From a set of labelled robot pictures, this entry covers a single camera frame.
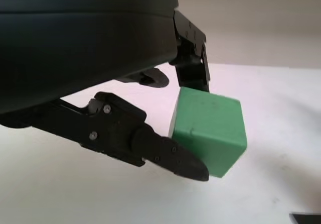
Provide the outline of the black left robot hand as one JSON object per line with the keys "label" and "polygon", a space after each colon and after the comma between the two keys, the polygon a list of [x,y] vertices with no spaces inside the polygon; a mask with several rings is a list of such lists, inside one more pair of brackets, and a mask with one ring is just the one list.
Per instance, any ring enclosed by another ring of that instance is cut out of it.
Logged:
{"label": "black left robot hand", "polygon": [[209,170],[176,141],[158,135],[146,113],[113,93],[85,107],[63,97],[118,80],[163,88],[157,68],[179,85],[209,90],[206,35],[178,0],[1,0],[1,125],[34,127],[140,167],[146,161],[184,178]]}

